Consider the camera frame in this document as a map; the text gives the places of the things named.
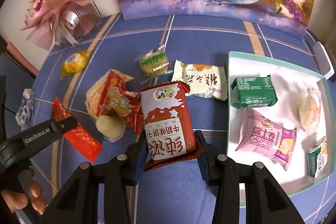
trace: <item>metal screw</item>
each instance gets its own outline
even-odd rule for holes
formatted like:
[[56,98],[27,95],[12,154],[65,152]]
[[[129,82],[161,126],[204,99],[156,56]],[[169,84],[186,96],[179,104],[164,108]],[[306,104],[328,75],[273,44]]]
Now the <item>metal screw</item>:
[[259,169],[263,169],[265,165],[264,165],[262,162],[257,161],[257,162],[255,163],[255,166],[256,166],[257,168],[259,168]]
[[119,154],[117,156],[117,160],[126,160],[127,159],[127,155],[126,154]]
[[90,164],[88,162],[83,162],[79,167],[81,169],[88,169],[90,167]]
[[219,155],[217,156],[217,158],[218,158],[220,161],[225,161],[225,160],[227,160],[227,157],[226,157],[225,155],[223,155],[223,154],[219,154]]

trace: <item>red wrapper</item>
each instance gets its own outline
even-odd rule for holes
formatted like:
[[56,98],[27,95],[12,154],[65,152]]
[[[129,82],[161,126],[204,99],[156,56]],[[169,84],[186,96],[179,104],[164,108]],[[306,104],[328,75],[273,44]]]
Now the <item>red wrapper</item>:
[[[70,116],[69,111],[62,105],[58,98],[55,98],[51,118],[59,122]],[[78,123],[75,129],[65,133],[64,137],[79,153],[92,163],[97,160],[98,154],[103,149],[103,145],[93,138],[80,123]]]
[[117,112],[135,133],[142,132],[141,101],[137,92],[127,91],[122,78],[113,70],[107,75],[101,91],[96,116]]
[[180,160],[197,158],[203,149],[194,137],[186,104],[186,83],[161,83],[141,91],[151,170]]

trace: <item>round pastry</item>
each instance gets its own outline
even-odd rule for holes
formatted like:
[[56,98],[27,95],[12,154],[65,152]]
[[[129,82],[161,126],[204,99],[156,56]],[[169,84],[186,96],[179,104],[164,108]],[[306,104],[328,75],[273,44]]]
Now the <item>round pastry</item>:
[[114,143],[123,137],[126,124],[119,115],[102,115],[96,121],[96,128],[105,136],[105,139]]

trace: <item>white wall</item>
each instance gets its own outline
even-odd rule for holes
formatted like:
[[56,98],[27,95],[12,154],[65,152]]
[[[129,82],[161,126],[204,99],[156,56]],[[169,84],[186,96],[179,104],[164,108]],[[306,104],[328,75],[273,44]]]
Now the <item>white wall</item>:
[[[0,33],[28,59],[37,69],[40,69],[48,52],[26,41],[29,30],[20,32],[24,27],[24,18],[29,6],[29,0],[6,0],[0,9]],[[103,16],[120,11],[117,0],[97,0],[96,4]],[[331,39],[332,26],[336,23],[336,0],[315,0],[308,28],[320,39],[326,42]]]

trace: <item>blue tablecloth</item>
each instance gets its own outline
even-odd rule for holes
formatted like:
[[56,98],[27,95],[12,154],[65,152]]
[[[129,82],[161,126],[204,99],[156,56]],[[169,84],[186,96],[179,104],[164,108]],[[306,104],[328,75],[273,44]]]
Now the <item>blue tablecloth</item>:
[[[108,69],[117,69],[135,78],[128,90],[144,88],[143,74],[134,60],[141,54],[166,45],[172,65],[183,63],[212,64],[227,67],[229,51],[241,51],[284,60],[318,72],[311,53],[316,38],[307,32],[299,40],[274,29],[235,19],[208,16],[161,16],[124,21],[112,15],[104,19],[100,30],[91,40],[76,47],[55,46],[45,60],[34,84],[36,94],[34,123],[50,118],[55,97],[66,101],[66,107],[96,138],[104,149],[96,164],[105,163],[135,142],[136,134],[127,129],[124,137],[110,143],[95,128],[95,121],[87,114],[86,91]],[[72,53],[91,45],[90,61],[78,77],[59,78],[61,64]],[[168,81],[162,76],[152,84]],[[329,83],[333,103],[336,104],[336,83]],[[227,102],[190,96],[187,104],[193,128],[201,129],[209,143],[219,152],[226,147]],[[78,165],[86,161],[67,140],[62,139],[33,158],[39,170],[36,180],[43,185],[44,196],[50,201]],[[100,186],[98,215],[104,222],[103,188]],[[305,223],[318,223],[336,201],[336,174],[291,197]],[[146,172],[136,187],[129,187],[129,208],[134,223],[211,223],[215,195],[205,185],[196,160],[171,164]],[[245,223],[245,208],[241,208],[240,223]]]

